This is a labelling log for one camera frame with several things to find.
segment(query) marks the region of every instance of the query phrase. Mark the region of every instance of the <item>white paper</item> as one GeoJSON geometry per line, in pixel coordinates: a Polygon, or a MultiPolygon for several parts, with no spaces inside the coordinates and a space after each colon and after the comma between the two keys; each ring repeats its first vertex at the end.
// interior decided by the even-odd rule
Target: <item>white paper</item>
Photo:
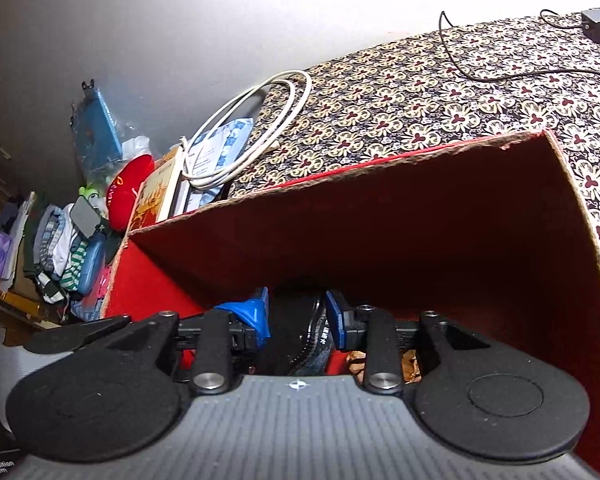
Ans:
{"type": "MultiPolygon", "coordinates": [[[[215,170],[224,146],[224,128],[218,128],[209,137],[203,134],[199,139],[201,140],[191,147],[187,157],[189,167],[193,164],[193,169],[190,170],[192,176],[200,176],[215,170]]],[[[193,211],[200,206],[203,193],[204,191],[192,188],[192,193],[187,200],[187,211],[193,211]]]]}

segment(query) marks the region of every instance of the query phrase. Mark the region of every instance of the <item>blue plastic part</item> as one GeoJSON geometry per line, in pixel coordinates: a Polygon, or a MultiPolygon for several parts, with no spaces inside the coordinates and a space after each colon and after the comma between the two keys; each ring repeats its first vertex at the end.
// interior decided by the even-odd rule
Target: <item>blue plastic part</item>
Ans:
{"type": "Polygon", "coordinates": [[[264,302],[264,311],[267,316],[267,319],[269,319],[269,289],[266,286],[263,286],[260,290],[259,299],[264,302]]]}
{"type": "Polygon", "coordinates": [[[104,266],[104,242],[102,233],[96,233],[89,241],[89,246],[84,254],[84,263],[78,280],[78,292],[86,296],[91,292],[100,270],[104,266]]]}
{"type": "Polygon", "coordinates": [[[342,311],[338,306],[338,302],[333,297],[330,291],[327,291],[327,321],[329,322],[329,329],[331,330],[331,337],[338,350],[342,350],[345,347],[346,334],[344,332],[344,319],[342,317],[342,311]]]}
{"type": "Polygon", "coordinates": [[[83,87],[84,100],[74,112],[74,145],[87,176],[122,158],[122,145],[116,134],[116,123],[100,89],[83,87]]]}
{"type": "Polygon", "coordinates": [[[222,303],[215,308],[233,312],[240,320],[256,331],[256,344],[260,348],[271,337],[267,322],[267,305],[262,300],[232,301],[222,303]]]}

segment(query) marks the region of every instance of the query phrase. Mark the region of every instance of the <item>white cable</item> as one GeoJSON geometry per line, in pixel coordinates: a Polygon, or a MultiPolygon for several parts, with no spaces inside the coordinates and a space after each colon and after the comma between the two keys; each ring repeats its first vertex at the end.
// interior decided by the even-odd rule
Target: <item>white cable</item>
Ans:
{"type": "Polygon", "coordinates": [[[296,115],[300,113],[306,100],[309,97],[309,93],[311,92],[312,82],[311,76],[307,72],[303,70],[286,70],[284,72],[280,72],[275,76],[270,77],[263,83],[256,85],[248,90],[244,91],[240,95],[234,97],[229,102],[224,104],[222,107],[216,111],[211,117],[209,117],[205,123],[199,127],[196,133],[187,140],[186,137],[180,137],[180,142],[184,149],[184,168],[182,171],[182,176],[186,178],[191,186],[198,190],[212,189],[214,187],[220,186],[225,182],[231,180],[234,176],[243,172],[245,168],[251,165],[251,163],[256,160],[260,155],[266,152],[269,147],[273,144],[273,142],[285,131],[285,129],[291,124],[291,122],[296,118],[296,115]],[[293,81],[287,79],[288,76],[291,75],[301,75],[304,77],[306,81],[306,85],[304,86],[304,91],[302,95],[298,99],[298,103],[293,109],[291,109],[294,100],[296,98],[296,85],[293,81]],[[249,97],[258,92],[261,88],[265,86],[271,85],[284,85],[289,88],[289,98],[286,100],[285,106],[282,108],[280,114],[276,117],[276,120],[273,121],[273,124],[266,129],[266,131],[261,134],[261,136],[253,143],[248,149],[244,151],[244,153],[238,157],[235,162],[225,166],[224,168],[220,168],[219,170],[212,171],[211,173],[201,174],[193,176],[191,171],[195,166],[196,161],[189,161],[189,150],[193,146],[193,143],[196,139],[204,133],[208,124],[213,121],[219,114],[221,114],[224,110],[227,110],[219,120],[216,121],[216,124],[209,130],[209,135],[207,139],[211,137],[211,133],[217,130],[226,120],[227,118],[234,113],[234,111],[243,104],[249,97]]]}

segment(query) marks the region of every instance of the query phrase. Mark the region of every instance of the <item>black cable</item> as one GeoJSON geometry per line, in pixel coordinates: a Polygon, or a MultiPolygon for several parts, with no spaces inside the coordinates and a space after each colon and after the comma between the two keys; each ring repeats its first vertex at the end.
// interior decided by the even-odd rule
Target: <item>black cable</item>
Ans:
{"type": "Polygon", "coordinates": [[[554,16],[560,16],[560,14],[558,14],[557,12],[551,10],[551,9],[542,9],[540,11],[540,19],[543,20],[547,25],[551,26],[551,27],[555,27],[555,28],[561,28],[562,30],[569,30],[570,28],[582,28],[582,24],[580,25],[558,25],[557,23],[554,22],[549,22],[543,15],[544,12],[548,12],[553,14],[554,16]]]}
{"type": "Polygon", "coordinates": [[[459,73],[461,73],[465,78],[469,81],[475,81],[477,83],[497,83],[499,81],[506,81],[508,79],[517,79],[520,77],[528,77],[528,76],[536,76],[536,75],[545,75],[545,74],[565,74],[565,73],[579,73],[579,74],[591,74],[600,76],[600,72],[598,70],[590,70],[588,68],[557,68],[550,70],[533,70],[532,72],[523,72],[520,74],[508,74],[500,77],[476,77],[471,75],[464,70],[462,70],[456,60],[449,52],[448,47],[446,46],[446,41],[444,35],[442,34],[442,18],[446,20],[446,22],[451,25],[449,18],[446,16],[445,11],[440,12],[440,17],[438,18],[438,35],[440,36],[440,42],[442,43],[442,47],[445,49],[446,56],[449,58],[449,61],[456,67],[459,73]]]}

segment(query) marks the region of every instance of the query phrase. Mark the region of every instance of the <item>striped cloth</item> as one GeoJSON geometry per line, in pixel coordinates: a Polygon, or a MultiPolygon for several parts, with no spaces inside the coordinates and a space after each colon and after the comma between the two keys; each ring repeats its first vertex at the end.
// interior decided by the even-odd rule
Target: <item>striped cloth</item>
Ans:
{"type": "Polygon", "coordinates": [[[49,217],[40,242],[40,265],[46,272],[54,272],[54,248],[65,226],[64,212],[56,207],[49,217]]]}
{"type": "Polygon", "coordinates": [[[84,265],[84,255],[87,252],[89,243],[86,240],[82,240],[75,251],[71,253],[71,259],[66,269],[62,273],[60,279],[60,286],[69,292],[78,290],[78,282],[80,281],[80,272],[84,265]]]}

